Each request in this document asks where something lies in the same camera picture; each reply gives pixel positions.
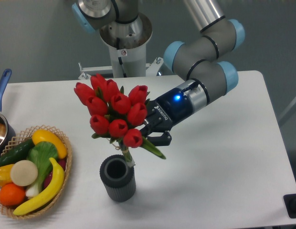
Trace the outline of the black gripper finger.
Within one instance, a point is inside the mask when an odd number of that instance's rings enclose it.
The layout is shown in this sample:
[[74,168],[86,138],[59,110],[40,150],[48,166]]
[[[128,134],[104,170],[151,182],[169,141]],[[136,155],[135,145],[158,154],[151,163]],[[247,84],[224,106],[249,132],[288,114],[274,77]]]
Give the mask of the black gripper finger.
[[169,131],[162,132],[160,136],[149,136],[148,133],[144,133],[144,136],[149,146],[169,146],[172,141]]

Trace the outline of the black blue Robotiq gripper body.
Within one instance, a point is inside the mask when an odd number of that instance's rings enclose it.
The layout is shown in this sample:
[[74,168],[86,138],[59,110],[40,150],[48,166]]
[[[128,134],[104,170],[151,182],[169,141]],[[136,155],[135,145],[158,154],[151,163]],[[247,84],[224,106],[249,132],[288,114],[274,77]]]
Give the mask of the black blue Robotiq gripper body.
[[193,105],[188,95],[190,88],[173,88],[150,101],[147,106],[146,125],[140,131],[144,136],[164,133],[193,114]]

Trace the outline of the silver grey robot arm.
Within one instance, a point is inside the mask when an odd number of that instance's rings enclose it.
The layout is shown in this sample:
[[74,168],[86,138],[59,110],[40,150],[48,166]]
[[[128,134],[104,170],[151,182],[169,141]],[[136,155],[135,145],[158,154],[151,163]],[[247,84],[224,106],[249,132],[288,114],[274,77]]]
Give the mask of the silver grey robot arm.
[[[191,44],[173,42],[164,52],[164,64],[184,83],[148,105],[141,133],[156,146],[169,145],[173,126],[238,84],[236,69],[218,59],[243,43],[243,26],[237,20],[226,19],[215,0],[187,0],[185,5],[201,37]],[[109,48],[115,78],[149,75],[146,44],[152,36],[152,25],[140,13],[138,1],[78,0],[72,10],[85,31],[99,31]]]

